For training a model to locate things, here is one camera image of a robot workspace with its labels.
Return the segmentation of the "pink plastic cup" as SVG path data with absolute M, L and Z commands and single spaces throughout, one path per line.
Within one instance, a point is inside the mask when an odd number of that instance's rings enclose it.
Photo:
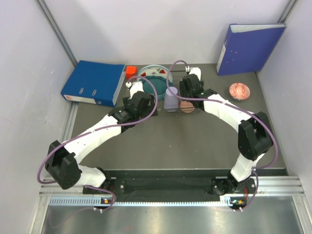
M 188 101 L 181 101 L 180 104 L 179 104 L 179 108 L 184 113 L 191 113 L 195 109 L 193 104 L 188 102 Z

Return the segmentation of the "lilac plastic cup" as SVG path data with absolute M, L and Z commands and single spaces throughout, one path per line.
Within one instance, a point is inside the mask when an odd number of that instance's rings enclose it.
M 175 96 L 178 94 L 178 89 L 170 87 L 166 89 L 164 96 L 164 109 L 177 109 L 179 107 L 179 99 Z

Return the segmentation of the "blue and orange patterned bowl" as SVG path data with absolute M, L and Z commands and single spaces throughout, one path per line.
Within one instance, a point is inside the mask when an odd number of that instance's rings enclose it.
M 237 82 L 229 87 L 229 94 L 234 100 L 243 101 L 250 97 L 251 91 L 246 84 Z

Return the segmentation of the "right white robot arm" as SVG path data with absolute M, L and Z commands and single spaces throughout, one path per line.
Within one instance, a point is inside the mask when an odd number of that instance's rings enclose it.
M 239 193 L 252 169 L 274 144 L 268 116 L 264 112 L 244 111 L 214 90 L 204 90 L 203 81 L 195 74 L 183 77 L 179 88 L 180 95 L 195 108 L 218 117 L 237 131 L 239 156 L 229 172 L 227 185 L 231 192 Z

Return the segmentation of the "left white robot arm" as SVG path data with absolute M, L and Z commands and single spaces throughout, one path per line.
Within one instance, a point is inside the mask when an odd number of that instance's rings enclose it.
M 82 166 L 80 163 L 93 150 L 107 140 L 134 127 L 144 118 L 157 114 L 153 95 L 143 91 L 123 99 L 123 106 L 113 108 L 97 124 L 82 134 L 60 143 L 54 141 L 48 149 L 44 167 L 54 181 L 64 190 L 75 185 L 93 186 L 99 193 L 109 191 L 111 182 L 100 168 Z

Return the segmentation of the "teal scalloped plate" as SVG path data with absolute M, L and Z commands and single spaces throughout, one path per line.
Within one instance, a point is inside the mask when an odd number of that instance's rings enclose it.
M 150 83 L 154 86 L 157 92 L 157 100 L 158 101 L 164 100 L 165 93 L 167 90 L 166 79 L 161 76 L 146 76 L 145 78 L 149 80 Z M 151 87 L 151 85 L 144 79 L 141 79 L 140 81 L 142 82 L 143 85 L 143 91 L 150 95 L 154 95 L 154 90 Z

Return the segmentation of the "small red cube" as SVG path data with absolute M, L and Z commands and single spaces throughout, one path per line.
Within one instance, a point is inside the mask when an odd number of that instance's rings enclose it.
M 133 76 L 133 74 L 137 73 L 137 68 L 135 66 L 127 66 L 126 68 L 126 79 L 129 79 Z

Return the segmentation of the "white plate with red fruit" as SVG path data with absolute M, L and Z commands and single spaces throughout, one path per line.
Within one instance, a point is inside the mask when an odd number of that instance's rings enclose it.
M 173 76 L 168 69 L 162 65 L 147 65 L 140 69 L 137 74 L 140 77 L 146 77 L 152 84 L 166 84 L 167 75 L 169 75 L 168 83 L 172 85 Z

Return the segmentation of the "blue binder lying flat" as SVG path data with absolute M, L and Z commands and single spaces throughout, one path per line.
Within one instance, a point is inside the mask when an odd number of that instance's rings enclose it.
M 125 64 L 80 60 L 61 95 L 69 101 L 115 107 L 125 79 Z

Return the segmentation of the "purple binder standing upright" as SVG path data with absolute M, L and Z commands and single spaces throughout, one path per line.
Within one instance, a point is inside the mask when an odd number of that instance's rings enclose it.
M 216 66 L 217 74 L 260 71 L 285 29 L 284 23 L 230 24 Z

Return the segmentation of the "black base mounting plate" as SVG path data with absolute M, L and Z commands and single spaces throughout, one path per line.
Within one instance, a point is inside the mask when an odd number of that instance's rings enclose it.
M 99 187 L 116 195 L 132 195 L 135 192 L 190 191 L 200 194 L 251 194 L 255 191 L 252 178 L 236 183 L 227 177 L 133 177 L 108 178 Z

